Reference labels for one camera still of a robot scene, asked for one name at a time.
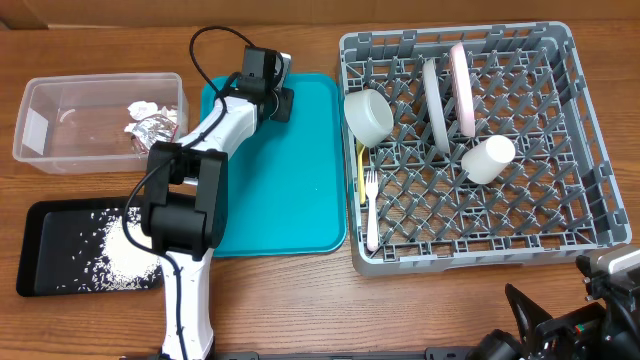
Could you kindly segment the grey bowl of rice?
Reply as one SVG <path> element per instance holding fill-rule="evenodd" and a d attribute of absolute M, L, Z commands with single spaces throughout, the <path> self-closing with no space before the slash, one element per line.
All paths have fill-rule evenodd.
<path fill-rule="evenodd" d="M 384 96 L 373 89 L 349 93 L 344 99 L 349 129 L 365 147 L 372 148 L 386 139 L 394 127 L 392 110 Z"/>

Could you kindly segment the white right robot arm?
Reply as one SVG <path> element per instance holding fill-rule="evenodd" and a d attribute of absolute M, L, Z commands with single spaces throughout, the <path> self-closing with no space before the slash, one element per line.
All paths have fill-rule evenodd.
<path fill-rule="evenodd" d="M 515 286 L 505 294 L 519 336 L 495 329 L 468 359 L 637 359 L 639 249 L 617 245 L 575 259 L 587 304 L 552 317 Z"/>

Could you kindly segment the white napkin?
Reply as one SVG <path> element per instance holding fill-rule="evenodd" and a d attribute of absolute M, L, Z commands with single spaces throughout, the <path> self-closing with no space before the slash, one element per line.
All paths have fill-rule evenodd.
<path fill-rule="evenodd" d="M 176 125 L 179 124 L 178 120 L 178 110 L 176 106 L 162 106 L 159 107 L 155 102 L 147 102 L 147 101 L 135 101 L 131 103 L 127 108 L 130 117 L 133 119 L 131 123 L 129 123 L 124 131 L 126 133 L 131 133 L 135 124 L 140 122 L 141 120 L 148 118 L 152 115 L 161 115 Z"/>

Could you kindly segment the white round plate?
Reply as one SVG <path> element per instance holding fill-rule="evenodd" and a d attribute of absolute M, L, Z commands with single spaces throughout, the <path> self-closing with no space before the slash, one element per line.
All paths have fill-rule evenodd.
<path fill-rule="evenodd" d="M 441 152 L 448 154 L 450 147 L 439 92 L 439 83 L 435 70 L 436 64 L 434 59 L 429 59 L 424 63 L 422 75 L 425 98 L 435 145 Z"/>

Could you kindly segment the red snack wrapper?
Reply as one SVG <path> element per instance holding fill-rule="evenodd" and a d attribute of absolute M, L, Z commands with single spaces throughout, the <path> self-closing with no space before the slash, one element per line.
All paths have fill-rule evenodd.
<path fill-rule="evenodd" d="M 171 142 L 178 130 L 178 124 L 170 118 L 161 115 L 151 115 L 138 122 L 131 128 L 131 134 L 136 150 L 148 153 L 156 142 Z"/>

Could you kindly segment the pink round plate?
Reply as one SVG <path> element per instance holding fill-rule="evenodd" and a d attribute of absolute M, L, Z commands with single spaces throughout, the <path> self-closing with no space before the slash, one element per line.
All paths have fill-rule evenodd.
<path fill-rule="evenodd" d="M 466 55 L 461 42 L 450 49 L 450 65 L 456 114 L 460 132 L 466 137 L 475 136 L 475 112 Z"/>

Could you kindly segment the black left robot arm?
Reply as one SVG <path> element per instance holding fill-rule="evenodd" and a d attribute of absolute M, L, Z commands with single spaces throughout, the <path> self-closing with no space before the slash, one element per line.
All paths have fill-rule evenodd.
<path fill-rule="evenodd" d="M 164 275 L 163 359 L 210 359 L 210 268 L 228 218 L 228 162 L 267 119 L 286 122 L 294 93 L 281 75 L 235 73 L 212 111 L 176 143 L 158 142 L 147 162 L 141 228 Z"/>

